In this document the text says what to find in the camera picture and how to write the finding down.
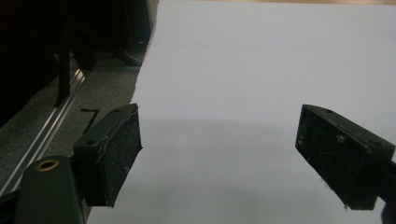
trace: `white sheet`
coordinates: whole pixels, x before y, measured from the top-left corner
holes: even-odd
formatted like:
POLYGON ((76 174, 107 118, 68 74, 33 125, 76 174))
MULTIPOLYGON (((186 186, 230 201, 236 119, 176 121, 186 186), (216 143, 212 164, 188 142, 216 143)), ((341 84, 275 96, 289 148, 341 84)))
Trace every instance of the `white sheet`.
POLYGON ((396 143, 396 7, 161 2, 137 80, 144 149, 89 223, 381 223, 294 148, 302 104, 396 143))

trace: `gray surface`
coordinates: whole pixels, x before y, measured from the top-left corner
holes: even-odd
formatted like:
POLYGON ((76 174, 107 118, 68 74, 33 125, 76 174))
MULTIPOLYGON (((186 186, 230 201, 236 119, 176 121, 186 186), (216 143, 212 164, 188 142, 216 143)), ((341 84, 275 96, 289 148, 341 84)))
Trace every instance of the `gray surface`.
POLYGON ((133 102, 143 150, 98 223, 381 223, 294 147, 302 104, 396 143, 396 7, 161 2, 133 102))
POLYGON ((71 156, 74 143, 82 136, 93 113, 81 108, 97 109, 95 123, 110 110, 127 105, 134 94, 138 68, 100 69, 92 72, 76 94, 75 102, 55 134, 45 156, 61 154, 71 156))
POLYGON ((56 78, 0 129, 0 186, 3 186, 53 110, 56 78))

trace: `metal bar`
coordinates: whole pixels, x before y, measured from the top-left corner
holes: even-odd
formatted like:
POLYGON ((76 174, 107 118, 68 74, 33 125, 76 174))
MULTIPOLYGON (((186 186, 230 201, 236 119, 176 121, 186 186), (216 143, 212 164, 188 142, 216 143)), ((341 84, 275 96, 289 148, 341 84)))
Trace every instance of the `metal bar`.
POLYGON ((36 161, 43 156, 48 145, 50 144, 50 141, 64 121, 70 106, 73 104, 75 92, 78 91, 84 80, 85 77, 83 76, 82 72, 77 70, 74 78, 72 79, 73 82, 70 85, 72 94, 67 97, 62 105, 53 109, 40 132, 26 149, 26 152, 22 156, 14 171, 9 176, 5 185, 0 189, 0 195, 6 195, 16 190, 21 183, 21 176, 25 168, 31 162, 36 161))
POLYGON ((68 38, 68 27, 65 24, 61 31, 61 45, 59 51, 59 74, 58 99, 55 106, 59 106, 70 94, 70 47, 68 38))
POLYGON ((70 49, 76 58, 79 68, 92 71, 96 61, 86 37, 78 31, 75 25, 69 27, 69 33, 70 49))
POLYGON ((92 30, 81 24, 80 22, 77 22, 77 26, 80 28, 82 32, 84 32, 86 35, 88 35, 91 39, 102 45, 103 47, 107 48, 112 54, 114 54, 116 57, 118 57, 120 60, 122 60, 124 63, 127 64, 134 64, 135 61, 131 59, 130 57, 127 56, 126 51, 118 50, 114 48, 111 44, 109 44, 107 41, 105 41, 103 38, 101 38, 99 35, 94 33, 92 30))

